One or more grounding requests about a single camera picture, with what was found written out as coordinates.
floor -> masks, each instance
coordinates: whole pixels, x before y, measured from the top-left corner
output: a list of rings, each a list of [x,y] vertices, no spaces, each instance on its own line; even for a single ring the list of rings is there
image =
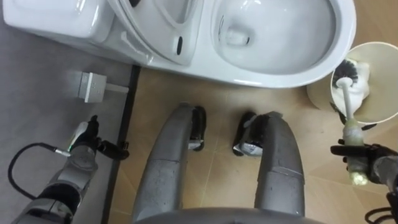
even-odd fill
[[[385,41],[398,45],[396,0],[357,0],[355,45]],[[260,160],[236,157],[231,145],[240,116],[279,111],[289,123],[300,148],[305,171],[306,216],[325,223],[364,223],[364,214],[387,205],[386,188],[352,187],[341,158],[329,147],[341,137],[337,114],[320,111],[309,102],[305,88],[266,90],[142,69],[128,141],[131,156],[121,163],[109,224],[130,221],[134,197],[147,156],[171,111],[181,101],[206,108],[206,147],[189,152],[183,205],[192,207],[252,207]],[[367,142],[397,148],[398,118],[366,132]]]

toilet bowl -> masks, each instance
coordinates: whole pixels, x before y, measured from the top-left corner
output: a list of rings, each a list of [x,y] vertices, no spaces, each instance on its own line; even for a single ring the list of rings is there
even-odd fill
[[[204,0],[200,20],[189,65],[148,66],[238,85],[303,86],[340,64],[356,31],[351,0]]]

black cable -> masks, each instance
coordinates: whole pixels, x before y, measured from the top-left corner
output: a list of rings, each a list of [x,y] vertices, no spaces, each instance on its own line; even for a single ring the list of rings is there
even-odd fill
[[[375,219],[375,220],[373,221],[373,224],[381,224],[381,223],[384,222],[384,221],[393,220],[393,219],[394,219],[394,217],[393,217],[392,215],[383,215],[383,216],[381,216],[381,217]]]
[[[381,217],[377,218],[374,221],[370,220],[370,217],[372,215],[375,215],[375,214],[381,213],[381,212],[391,212],[391,208],[390,207],[385,207],[385,208],[377,208],[377,209],[370,210],[370,211],[368,211],[367,214],[365,214],[365,221],[368,224],[380,224],[380,223],[382,223],[382,222],[384,222],[386,220],[390,220],[390,219],[394,218],[392,215],[384,215],[384,216],[381,216]]]
[[[36,146],[42,147],[42,148],[44,148],[44,149],[48,149],[48,150],[50,150],[50,151],[52,151],[52,152],[55,152],[55,150],[57,149],[57,148],[54,147],[54,146],[51,146],[51,145],[49,145],[49,144],[42,143],[42,142],[40,142],[40,143],[32,143],[32,144],[29,144],[29,145],[23,147],[21,150],[19,150],[19,151],[17,152],[17,154],[12,158],[12,160],[11,160],[9,166],[8,166],[8,181],[10,182],[11,186],[12,186],[14,189],[16,189],[19,193],[21,193],[23,196],[25,196],[25,197],[27,197],[27,198],[29,198],[29,199],[31,199],[31,200],[35,199],[36,197],[33,196],[33,195],[31,195],[30,193],[26,192],[24,189],[20,188],[20,187],[17,185],[17,183],[15,182],[15,180],[14,180],[14,178],[13,178],[13,176],[12,176],[12,170],[14,169],[14,165],[15,165],[15,163],[17,162],[19,156],[20,156],[24,151],[26,151],[26,150],[28,150],[28,149],[30,149],[30,148],[32,148],[32,147],[36,147]]]

toilet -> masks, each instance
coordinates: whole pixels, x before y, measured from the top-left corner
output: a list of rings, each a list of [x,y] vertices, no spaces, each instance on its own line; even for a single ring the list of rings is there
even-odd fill
[[[353,0],[64,1],[85,2],[87,11],[104,5],[96,17],[113,16],[107,28],[113,38],[89,42],[122,55],[124,62],[261,88],[292,88],[327,76],[344,59],[356,31]],[[3,10],[6,22],[16,26],[8,8]],[[92,18],[88,24],[105,26]]]

toilet tank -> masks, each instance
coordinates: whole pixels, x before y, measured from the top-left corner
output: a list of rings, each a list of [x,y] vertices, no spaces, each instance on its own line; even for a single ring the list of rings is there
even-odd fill
[[[6,24],[100,54],[114,12],[106,0],[3,0]]]

